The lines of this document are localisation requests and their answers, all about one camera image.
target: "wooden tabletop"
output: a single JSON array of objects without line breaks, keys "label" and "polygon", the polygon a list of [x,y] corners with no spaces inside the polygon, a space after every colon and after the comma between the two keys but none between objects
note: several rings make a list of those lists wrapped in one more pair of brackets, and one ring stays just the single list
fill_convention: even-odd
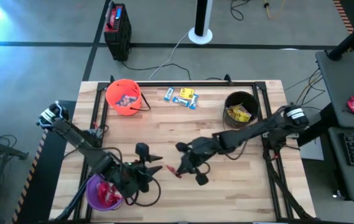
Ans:
[{"label": "wooden tabletop", "polygon": [[[272,112],[286,105],[283,86],[279,80],[265,81]],[[80,129],[88,129],[93,111],[97,82],[83,82],[77,99],[73,123]],[[262,158],[261,138],[248,141],[245,153],[237,161],[226,156],[215,155],[208,163],[211,172],[209,183],[199,186],[194,175],[185,174],[182,179],[171,174],[166,165],[178,167],[180,153],[177,142],[190,142],[199,136],[223,131],[222,112],[225,98],[234,91],[253,93],[251,87],[218,86],[192,87],[199,95],[198,108],[191,110],[173,102],[163,100],[167,87],[141,87],[152,110],[139,111],[132,116],[118,115],[109,108],[106,124],[109,131],[104,135],[103,147],[117,147],[123,153],[124,161],[137,159],[135,144],[149,145],[150,153],[164,157],[147,166],[163,165],[154,177],[162,189],[161,199],[151,207],[123,205],[112,212],[94,210],[92,222],[251,222],[274,221],[275,214],[269,189],[265,161]],[[180,88],[175,88],[173,96]],[[261,110],[266,117],[263,96],[259,94]],[[101,99],[100,113],[103,107]],[[296,141],[288,139],[290,146]],[[68,145],[66,152],[73,147]],[[232,156],[240,151],[238,148]],[[315,216],[307,179],[298,150],[284,148],[281,156],[289,190],[310,215]],[[83,156],[76,152],[69,155],[62,164],[57,190],[51,210],[51,218],[59,215],[77,191],[82,170]],[[139,194],[140,203],[150,203],[157,197],[157,187],[152,182],[151,190]],[[282,214],[286,216],[283,197],[278,196]]]}]

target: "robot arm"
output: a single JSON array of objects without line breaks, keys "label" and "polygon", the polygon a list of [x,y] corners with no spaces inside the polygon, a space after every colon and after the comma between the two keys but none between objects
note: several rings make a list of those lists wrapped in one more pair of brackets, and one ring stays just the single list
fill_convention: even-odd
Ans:
[{"label": "robot arm", "polygon": [[188,144],[179,142],[176,148],[184,152],[181,165],[177,170],[172,170],[171,167],[169,169],[177,177],[181,177],[184,173],[196,174],[198,184],[204,185],[208,179],[198,167],[216,153],[231,153],[245,141],[264,133],[268,133],[268,148],[279,152],[286,142],[286,136],[302,131],[308,123],[307,117],[299,106],[283,106],[271,117],[244,129],[214,133],[212,138],[199,137]]},{"label": "robot arm", "polygon": [[55,131],[85,156],[87,164],[95,174],[108,182],[114,183],[124,198],[131,198],[139,190],[149,191],[152,176],[162,166],[146,167],[145,162],[152,162],[162,157],[149,155],[149,147],[144,143],[136,145],[136,154],[140,160],[124,163],[111,152],[99,148],[100,139],[95,136],[97,130],[82,131],[68,120],[67,110],[58,102],[50,105],[36,123],[43,129]]}]

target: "purple bowl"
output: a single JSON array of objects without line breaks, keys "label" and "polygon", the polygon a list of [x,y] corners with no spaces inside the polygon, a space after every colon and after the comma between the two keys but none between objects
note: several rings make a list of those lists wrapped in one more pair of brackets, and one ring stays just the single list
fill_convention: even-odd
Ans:
[{"label": "purple bowl", "polygon": [[91,205],[92,208],[98,211],[110,211],[110,210],[116,210],[119,208],[119,206],[123,202],[123,198],[118,200],[114,205],[107,207],[106,205],[103,205],[99,199],[98,199],[98,189],[96,189],[96,186],[101,183],[103,179],[98,176],[98,175],[93,175],[87,183],[86,187],[86,198],[88,200],[88,203]]}]

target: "concrete floor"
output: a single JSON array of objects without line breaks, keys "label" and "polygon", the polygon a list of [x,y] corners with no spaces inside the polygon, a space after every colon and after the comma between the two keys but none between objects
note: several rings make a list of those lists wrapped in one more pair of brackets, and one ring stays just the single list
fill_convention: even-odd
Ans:
[{"label": "concrete floor", "polygon": [[[133,42],[176,43],[194,24],[192,0],[124,0],[133,27]],[[0,0],[0,41],[92,43],[105,0]],[[288,1],[281,16],[269,21],[262,1],[241,6],[244,21],[230,15],[230,1],[215,0],[210,28],[213,44],[336,45],[348,34],[331,0]],[[275,3],[274,11],[279,6]],[[9,221],[19,199],[42,130],[34,123],[55,100],[76,100],[91,47],[0,46],[0,135],[13,134],[16,147],[30,152],[26,161],[11,161],[13,178],[0,186],[0,219]],[[127,65],[160,65],[171,49],[133,49]],[[174,63],[190,70],[193,80],[279,79],[285,87],[307,78],[317,68],[312,50],[177,49]],[[96,51],[89,80],[147,80],[151,71],[136,72],[113,61],[106,47]],[[186,80],[183,70],[167,67],[153,80]],[[295,101],[305,83],[286,92]],[[319,88],[325,88],[321,82]],[[327,93],[309,106],[323,108]],[[307,172],[315,211],[320,218],[354,222],[354,203],[334,200],[316,172]]]}]

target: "orange bucket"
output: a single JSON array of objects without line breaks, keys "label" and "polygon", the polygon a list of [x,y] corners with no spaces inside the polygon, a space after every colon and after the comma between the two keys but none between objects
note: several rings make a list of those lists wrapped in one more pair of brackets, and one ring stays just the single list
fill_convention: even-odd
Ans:
[{"label": "orange bucket", "polygon": [[[129,106],[116,105],[116,103],[124,95],[135,96],[137,97],[137,100]],[[136,82],[127,79],[114,81],[106,91],[106,100],[108,104],[112,106],[113,109],[115,109],[119,114],[126,116],[133,115],[134,113],[137,113],[139,110],[141,110],[142,97],[143,95],[141,94],[141,89],[139,88],[139,85]]]}]

